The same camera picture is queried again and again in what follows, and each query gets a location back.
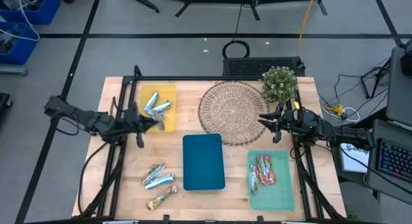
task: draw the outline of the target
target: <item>yellow cord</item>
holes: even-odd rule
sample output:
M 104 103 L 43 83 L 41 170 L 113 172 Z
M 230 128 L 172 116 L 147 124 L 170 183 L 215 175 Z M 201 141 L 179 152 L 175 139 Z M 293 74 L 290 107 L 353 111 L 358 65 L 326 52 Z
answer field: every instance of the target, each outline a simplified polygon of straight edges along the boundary
M 298 56 L 298 57 L 301 56 L 303 30 L 304 30 L 304 26 L 306 25 L 306 20 L 307 20 L 307 18 L 308 18 L 309 11 L 310 11 L 310 8 L 312 7 L 312 3 L 313 3 L 313 2 L 314 2 L 314 0 L 310 0 L 309 7 L 308 7 L 308 9 L 307 9 L 307 11 L 306 11 L 306 14 L 304 15 L 303 24 L 302 24 L 302 30 L 301 30 L 301 34 L 300 34 L 300 36 L 299 36 L 299 47 L 298 47 L 298 49 L 297 49 L 297 56 Z

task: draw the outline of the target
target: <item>wooden tabletop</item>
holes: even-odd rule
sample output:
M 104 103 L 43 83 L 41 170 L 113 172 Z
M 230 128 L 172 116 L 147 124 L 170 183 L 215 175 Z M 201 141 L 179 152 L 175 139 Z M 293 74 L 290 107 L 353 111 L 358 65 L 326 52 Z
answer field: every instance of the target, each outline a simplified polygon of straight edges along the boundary
M 297 79 L 302 105 L 307 109 L 321 114 L 314 79 L 301 77 Z M 122 77 L 108 77 L 104 83 L 99 111 L 109 111 L 113 97 L 120 94 Z M 203 134 L 198 119 L 198 106 L 203 94 L 218 81 L 138 81 L 135 100 L 140 102 L 140 92 L 144 85 L 176 85 L 176 131 L 172 133 L 144 134 L 145 147 L 138 148 L 135 136 L 127 141 L 126 157 L 122 172 L 122 181 L 117 201 L 116 219 L 163 219 L 169 214 L 171 220 L 228 220 L 256 221 L 256 216 L 263 215 L 265 221 L 300 221 L 304 220 L 304 210 L 298 173 L 295 160 L 289 157 L 290 176 L 294 191 L 295 209 L 293 211 L 252 210 L 248 204 L 248 170 L 247 154 L 250 150 L 283 150 L 292 147 L 290 134 L 283 133 L 278 144 L 272 143 L 273 134 L 265 131 L 255 142 L 244 146 L 223 145 L 223 161 L 225 166 L 226 187 L 220 191 L 185 191 L 183 189 L 183 151 L 182 138 L 185 135 Z M 261 89 L 261 82 L 248 81 L 247 84 Z M 274 111 L 276 104 L 270 105 Z M 102 141 L 99 137 L 91 137 L 88 156 L 91 155 Z M 108 155 L 108 147 L 101 150 L 89 163 L 83 179 L 82 208 L 85 209 L 95 197 L 102 183 Z M 336 210 L 346 215 L 342 201 L 341 190 L 333 164 L 332 154 L 322 147 L 312 147 L 312 156 L 320 190 Z M 145 203 L 163 193 L 168 186 L 162 185 L 151 191 L 146 191 L 140 180 L 154 163 L 166 164 L 162 174 L 174 173 L 173 184 L 179 188 L 178 194 L 167 198 L 156 210 L 146 209 Z M 308 190 L 312 216 L 316 217 L 314 197 Z M 106 204 L 111 201 L 112 191 L 108 192 Z M 79 214 L 77 206 L 73 215 Z

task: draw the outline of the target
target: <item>wicker placemat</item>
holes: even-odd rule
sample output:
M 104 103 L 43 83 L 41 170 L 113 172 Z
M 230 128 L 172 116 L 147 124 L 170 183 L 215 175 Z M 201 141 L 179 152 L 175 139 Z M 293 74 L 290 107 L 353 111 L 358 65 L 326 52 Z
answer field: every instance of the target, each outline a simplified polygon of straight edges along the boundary
M 268 104 L 254 87 L 227 81 L 211 87 L 201 98 L 198 115 L 206 133 L 218 133 L 222 142 L 244 145 L 257 140 L 265 130 L 259 114 L 268 113 Z

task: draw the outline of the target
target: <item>blue bin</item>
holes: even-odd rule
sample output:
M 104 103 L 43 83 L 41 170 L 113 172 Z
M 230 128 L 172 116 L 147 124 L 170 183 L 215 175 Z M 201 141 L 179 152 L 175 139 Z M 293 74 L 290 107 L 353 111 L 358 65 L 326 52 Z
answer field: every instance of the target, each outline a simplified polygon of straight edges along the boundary
M 36 34 L 26 23 L 11 23 L 11 22 L 0 22 L 0 28 L 3 30 L 12 29 L 15 25 L 18 25 L 22 32 L 21 37 L 27 37 L 31 39 L 36 39 Z M 0 53 L 0 63 L 1 64 L 26 64 L 27 59 L 33 52 L 37 41 L 17 39 L 14 45 L 8 53 Z
M 24 13 L 32 24 L 50 24 L 59 6 L 59 0 L 42 0 L 38 10 Z M 8 22 L 26 22 L 20 10 L 0 10 L 0 15 Z

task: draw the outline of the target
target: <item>teal tray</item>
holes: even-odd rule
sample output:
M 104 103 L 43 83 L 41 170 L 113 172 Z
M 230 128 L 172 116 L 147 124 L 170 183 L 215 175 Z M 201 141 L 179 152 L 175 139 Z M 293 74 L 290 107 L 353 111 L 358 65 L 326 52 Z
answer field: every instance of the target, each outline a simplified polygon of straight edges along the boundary
M 250 191 L 249 168 L 251 164 L 256 165 L 255 157 L 259 155 L 270 155 L 272 157 L 272 169 L 275 172 L 276 182 L 270 185 L 257 186 L 257 193 L 253 195 Z M 248 160 L 248 184 L 249 204 L 256 210 L 293 210 L 295 200 L 290 179 L 288 153 L 286 151 L 249 151 Z

